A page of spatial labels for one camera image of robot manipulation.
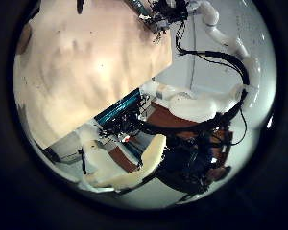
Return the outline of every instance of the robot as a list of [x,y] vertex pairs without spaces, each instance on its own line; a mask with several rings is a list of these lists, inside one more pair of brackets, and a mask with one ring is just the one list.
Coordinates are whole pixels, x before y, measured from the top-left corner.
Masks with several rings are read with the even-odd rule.
[[[125,193],[147,183],[156,176],[157,169],[164,158],[164,151],[167,149],[167,142],[173,140],[173,136],[184,131],[201,136],[216,128],[228,127],[230,120],[239,111],[242,114],[243,111],[253,106],[259,93],[261,73],[258,60],[249,54],[240,38],[227,36],[218,29],[219,13],[209,2],[158,0],[150,2],[149,9],[146,9],[140,0],[126,2],[137,12],[139,20],[156,34],[156,40],[161,39],[162,33],[166,33],[172,23],[180,22],[180,28],[176,35],[176,47],[180,55],[195,55],[230,67],[241,76],[243,83],[234,85],[227,93],[205,93],[195,96],[189,89],[149,81],[131,92],[128,97],[114,104],[109,110],[96,116],[90,125],[86,124],[76,129],[84,153],[83,162],[86,158],[92,165],[101,166],[93,173],[85,172],[80,185],[81,188],[93,193],[113,191]],[[82,12],[83,4],[84,0],[78,1],[78,13]],[[180,41],[183,36],[184,21],[188,16],[194,14],[202,16],[204,31],[213,41],[225,46],[228,54],[214,51],[188,51],[181,48]],[[211,61],[207,58],[221,59],[228,64]],[[165,107],[174,116],[197,124],[175,128],[148,124],[145,119],[140,117],[140,107],[143,105],[143,101],[146,102],[147,97],[155,97],[164,101]],[[138,169],[130,173],[118,172],[115,176],[107,176],[108,169],[114,170],[115,165],[110,163],[110,160],[106,160],[106,163],[103,162],[105,160],[101,160],[102,155],[108,154],[103,147],[102,140],[112,137],[122,143],[136,131],[155,136],[144,150],[138,162]],[[195,138],[192,146],[196,144],[197,139]],[[203,193],[207,189],[203,187],[202,178],[194,178],[191,184],[196,184],[198,187],[202,185],[198,193]]]

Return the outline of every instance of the cable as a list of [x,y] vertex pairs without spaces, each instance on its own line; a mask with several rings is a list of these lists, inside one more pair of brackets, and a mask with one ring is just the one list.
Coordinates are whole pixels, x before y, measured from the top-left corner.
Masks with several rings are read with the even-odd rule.
[[229,65],[229,64],[226,64],[226,63],[223,63],[221,61],[213,61],[213,60],[209,60],[205,57],[203,57],[199,52],[197,51],[187,51],[187,50],[184,50],[181,48],[180,46],[180,43],[181,43],[181,40],[182,40],[182,37],[184,35],[184,31],[185,31],[185,23],[182,21],[181,24],[180,24],[180,27],[178,28],[177,30],[177,33],[176,33],[176,48],[178,49],[178,51],[180,52],[180,56],[184,56],[184,55],[187,55],[187,54],[193,54],[193,55],[196,55],[197,57],[205,60],[205,61],[208,61],[208,62],[211,62],[211,63],[215,63],[215,64],[220,64],[220,65],[224,65],[226,67],[229,67],[233,70],[235,70],[240,76],[242,76],[242,72],[239,70],[239,68],[235,65]]
[[244,133],[243,133],[243,136],[240,139],[240,141],[238,141],[237,143],[234,143],[234,144],[230,144],[231,146],[236,146],[236,145],[240,144],[243,141],[243,139],[245,138],[247,131],[248,131],[248,124],[247,124],[246,118],[243,115],[242,109],[240,108],[239,110],[240,110],[240,114],[241,114],[245,129],[244,129]]

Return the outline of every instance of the black cable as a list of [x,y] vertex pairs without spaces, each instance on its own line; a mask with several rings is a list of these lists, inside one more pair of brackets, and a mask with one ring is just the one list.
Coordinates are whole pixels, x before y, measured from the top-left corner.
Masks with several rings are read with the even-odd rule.
[[239,70],[239,68],[235,65],[229,65],[229,64],[226,64],[226,63],[223,63],[221,61],[213,61],[213,60],[209,60],[205,57],[203,57],[200,52],[197,52],[197,51],[187,51],[187,50],[184,50],[181,48],[180,46],[180,43],[181,43],[181,40],[182,40],[182,37],[184,35],[184,30],[185,30],[185,23],[182,21],[181,24],[180,24],[180,27],[179,29],[177,30],[177,33],[176,33],[176,48],[178,49],[178,51],[180,52],[180,56],[184,56],[184,55],[187,55],[187,54],[193,54],[193,55],[196,55],[197,57],[205,60],[205,61],[208,61],[208,62],[211,62],[211,63],[215,63],[215,64],[220,64],[220,65],[224,65],[226,67],[229,67],[233,70],[235,70],[240,76],[242,76],[242,72]]
[[79,155],[81,156],[81,159],[83,161],[83,164],[82,164],[83,172],[84,172],[84,174],[86,174],[85,155],[84,155],[84,151],[82,149],[79,150]]
[[237,143],[234,143],[234,144],[230,144],[231,146],[236,146],[236,145],[240,144],[243,141],[243,139],[245,138],[245,136],[247,134],[247,131],[248,131],[248,124],[247,124],[246,118],[243,115],[243,112],[242,112],[241,108],[240,108],[240,114],[241,114],[241,117],[242,117],[242,120],[243,120],[243,123],[244,123],[244,128],[245,128],[244,129],[244,133],[243,133],[243,136],[240,139],[240,141],[238,141]]

